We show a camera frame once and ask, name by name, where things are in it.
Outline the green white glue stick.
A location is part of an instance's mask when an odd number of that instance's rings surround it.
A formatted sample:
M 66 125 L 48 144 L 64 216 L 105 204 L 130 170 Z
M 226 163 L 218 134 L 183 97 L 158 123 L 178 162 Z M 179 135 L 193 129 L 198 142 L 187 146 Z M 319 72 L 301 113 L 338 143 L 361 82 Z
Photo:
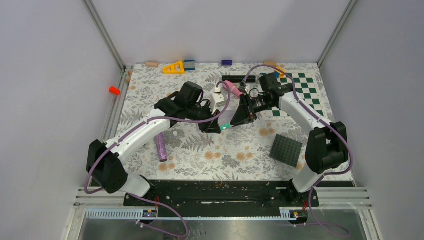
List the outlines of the green white glue stick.
M 229 129 L 230 127 L 231 127 L 231 124 L 230 124 L 230 123 L 226 123 L 226 124 L 221 125 L 221 126 L 220 126 L 220 129 L 221 129 L 222 131 L 224 131 L 224 130 L 226 130 L 226 129 Z

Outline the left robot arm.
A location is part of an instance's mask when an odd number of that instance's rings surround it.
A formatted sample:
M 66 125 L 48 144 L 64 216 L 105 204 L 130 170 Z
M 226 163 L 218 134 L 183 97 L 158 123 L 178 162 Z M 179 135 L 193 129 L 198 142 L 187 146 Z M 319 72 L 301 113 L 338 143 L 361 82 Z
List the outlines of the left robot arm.
M 126 161 L 142 146 L 177 123 L 198 124 L 204 133 L 221 133 L 218 124 L 223 114 L 212 108 L 211 100 L 204 102 L 202 87 L 186 82 L 179 91 L 159 100 L 133 127 L 117 137 L 101 142 L 96 139 L 88 147 L 86 170 L 108 194 L 124 192 L 136 195 L 144 206 L 152 204 L 155 192 L 142 176 L 128 173 Z

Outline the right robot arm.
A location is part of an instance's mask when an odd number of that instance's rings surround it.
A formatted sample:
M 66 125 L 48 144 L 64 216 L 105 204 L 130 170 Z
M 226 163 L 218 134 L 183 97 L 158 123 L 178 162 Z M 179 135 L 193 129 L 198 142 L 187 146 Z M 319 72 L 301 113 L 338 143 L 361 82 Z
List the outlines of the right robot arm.
M 243 94 L 231 119 L 233 127 L 246 125 L 257 119 L 257 113 L 278 108 L 291 117 L 308 135 L 305 151 L 306 166 L 292 179 L 292 189 L 287 191 L 287 201 L 301 205 L 306 192 L 331 169 L 338 168 L 349 159 L 347 129 L 342 122 L 331 122 L 301 99 L 294 82 L 282 84 L 275 74 L 259 78 L 263 94 L 250 97 Z

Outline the pink microphone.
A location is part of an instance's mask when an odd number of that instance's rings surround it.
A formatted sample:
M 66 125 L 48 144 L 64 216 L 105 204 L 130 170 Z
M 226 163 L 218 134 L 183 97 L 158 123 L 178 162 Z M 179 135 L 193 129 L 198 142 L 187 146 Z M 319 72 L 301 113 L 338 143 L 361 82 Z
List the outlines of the pink microphone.
M 240 97 L 243 95 L 243 93 L 238 89 L 236 85 L 234 85 L 232 82 L 225 80 L 225 85 L 223 86 L 228 92 L 232 93 L 236 97 Z

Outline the purple flat toy brick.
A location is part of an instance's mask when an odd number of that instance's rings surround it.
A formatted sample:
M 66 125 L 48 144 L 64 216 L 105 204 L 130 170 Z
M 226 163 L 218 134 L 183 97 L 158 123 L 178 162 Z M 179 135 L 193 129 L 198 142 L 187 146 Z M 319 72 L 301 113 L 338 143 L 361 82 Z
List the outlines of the purple flat toy brick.
M 221 61 L 221 65 L 222 66 L 232 66 L 233 65 L 233 61 L 232 60 L 222 60 Z

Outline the floral patterned table mat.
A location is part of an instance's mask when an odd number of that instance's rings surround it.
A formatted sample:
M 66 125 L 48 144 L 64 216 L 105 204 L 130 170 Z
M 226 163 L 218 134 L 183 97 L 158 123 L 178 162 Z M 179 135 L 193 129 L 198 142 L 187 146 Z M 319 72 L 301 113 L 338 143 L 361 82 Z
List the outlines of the floral patterned table mat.
M 259 78 L 272 72 L 272 68 L 256 64 L 236 63 L 225 67 L 217 63 L 199 63 L 194 71 L 185 74 L 164 74 L 162 67 L 136 64 L 116 135 L 134 126 L 159 100 L 180 90 L 185 82 L 198 84 L 209 98 L 224 75 L 251 73 Z M 178 123 L 164 132 L 166 162 L 160 162 L 156 144 L 150 140 L 125 162 L 124 167 L 149 180 L 286 181 L 307 165 L 306 148 L 301 149 L 296 168 L 273 160 L 269 154 L 277 134 L 303 145 L 308 142 L 308 135 L 290 117 L 270 119 L 259 113 L 255 122 L 224 130 L 221 134 L 198 132 L 196 124 Z

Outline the wooden block back right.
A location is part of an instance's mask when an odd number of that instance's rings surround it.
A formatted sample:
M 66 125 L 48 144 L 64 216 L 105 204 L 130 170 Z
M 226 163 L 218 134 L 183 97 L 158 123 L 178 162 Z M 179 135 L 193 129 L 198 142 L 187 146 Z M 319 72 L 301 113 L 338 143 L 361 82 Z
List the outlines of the wooden block back right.
M 269 65 L 269 66 L 273 66 L 273 67 L 278 67 L 278 63 L 274 62 L 274 61 L 264 61 L 263 62 L 264 65 Z

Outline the purple glitter microphone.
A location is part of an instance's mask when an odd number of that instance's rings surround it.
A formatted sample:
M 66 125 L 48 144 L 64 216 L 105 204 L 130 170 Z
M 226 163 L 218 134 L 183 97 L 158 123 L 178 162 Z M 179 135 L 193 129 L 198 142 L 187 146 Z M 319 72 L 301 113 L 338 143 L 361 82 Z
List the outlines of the purple glitter microphone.
M 164 163 L 168 160 L 165 137 L 163 133 L 159 133 L 154 137 L 159 161 Z

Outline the green white chessboard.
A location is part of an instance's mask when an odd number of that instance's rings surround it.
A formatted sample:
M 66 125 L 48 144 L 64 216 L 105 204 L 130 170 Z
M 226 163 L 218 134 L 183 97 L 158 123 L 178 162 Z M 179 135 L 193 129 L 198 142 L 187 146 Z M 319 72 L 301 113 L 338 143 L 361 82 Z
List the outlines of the green white chessboard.
M 320 90 L 316 81 L 316 75 L 311 71 L 295 71 L 288 72 L 296 86 L 296 92 L 299 98 L 303 99 L 311 108 L 318 112 L 319 115 L 325 116 L 324 105 L 320 99 Z M 269 108 L 260 113 L 261 117 L 268 119 L 283 119 L 289 115 L 279 110 L 277 107 Z

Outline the grey and blue brick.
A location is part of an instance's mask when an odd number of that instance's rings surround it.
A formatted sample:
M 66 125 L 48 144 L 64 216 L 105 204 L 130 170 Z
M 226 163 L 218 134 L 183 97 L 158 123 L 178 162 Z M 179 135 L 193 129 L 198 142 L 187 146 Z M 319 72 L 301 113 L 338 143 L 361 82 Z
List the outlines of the grey and blue brick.
M 196 62 L 194 59 L 184 60 L 183 68 L 185 71 L 195 71 L 196 70 Z

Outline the yellow triangle shape toy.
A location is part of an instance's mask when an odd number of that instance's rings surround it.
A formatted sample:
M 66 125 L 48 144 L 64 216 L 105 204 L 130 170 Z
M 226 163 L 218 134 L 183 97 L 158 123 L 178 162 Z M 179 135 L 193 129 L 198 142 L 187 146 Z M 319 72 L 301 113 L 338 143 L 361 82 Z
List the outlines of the yellow triangle shape toy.
M 185 74 L 184 62 L 178 61 L 162 68 L 163 74 Z

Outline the light wooden block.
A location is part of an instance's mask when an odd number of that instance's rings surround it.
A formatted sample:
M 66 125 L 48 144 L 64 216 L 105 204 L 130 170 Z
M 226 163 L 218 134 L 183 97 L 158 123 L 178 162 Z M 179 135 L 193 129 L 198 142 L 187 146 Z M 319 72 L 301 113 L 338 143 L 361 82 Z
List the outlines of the light wooden block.
M 159 63 L 152 62 L 152 61 L 146 61 L 145 62 L 145 66 L 146 67 L 149 67 L 149 68 L 158 68 L 159 67 Z

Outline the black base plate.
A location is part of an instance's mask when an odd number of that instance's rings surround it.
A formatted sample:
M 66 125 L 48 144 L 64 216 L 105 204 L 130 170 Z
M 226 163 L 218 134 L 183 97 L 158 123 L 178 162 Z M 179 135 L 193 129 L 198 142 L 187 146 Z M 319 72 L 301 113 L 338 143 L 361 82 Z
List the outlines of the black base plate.
M 321 207 L 324 203 L 317 190 L 294 193 L 287 181 L 176 181 L 153 180 L 144 195 L 148 201 L 158 201 L 180 214 L 195 212 L 264 213 L 267 209 L 302 209 L 309 203 Z

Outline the wooden block by rail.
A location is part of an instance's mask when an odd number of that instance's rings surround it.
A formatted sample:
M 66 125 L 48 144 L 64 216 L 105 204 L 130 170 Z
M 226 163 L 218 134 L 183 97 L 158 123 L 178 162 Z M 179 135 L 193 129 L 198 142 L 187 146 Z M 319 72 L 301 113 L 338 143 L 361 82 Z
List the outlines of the wooden block by rail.
M 128 73 L 127 73 L 127 78 L 126 78 L 126 80 L 125 80 L 125 82 L 126 82 L 127 84 L 129 84 L 129 83 L 131 82 L 132 75 L 133 75 L 133 71 L 132 71 L 132 70 L 129 70 L 129 71 L 128 71 Z

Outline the aluminium side rail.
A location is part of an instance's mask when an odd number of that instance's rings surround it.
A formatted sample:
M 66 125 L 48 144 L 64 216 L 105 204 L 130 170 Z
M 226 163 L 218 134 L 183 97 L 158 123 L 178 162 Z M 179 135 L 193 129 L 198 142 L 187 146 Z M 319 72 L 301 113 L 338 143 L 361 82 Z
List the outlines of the aluminium side rail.
M 117 135 L 122 110 L 129 89 L 129 84 L 126 83 L 128 71 L 134 71 L 134 65 L 126 66 L 126 69 L 121 73 L 114 86 L 120 90 L 120 95 L 111 94 L 111 105 L 99 140 L 101 143 L 105 143 L 107 140 L 112 139 Z

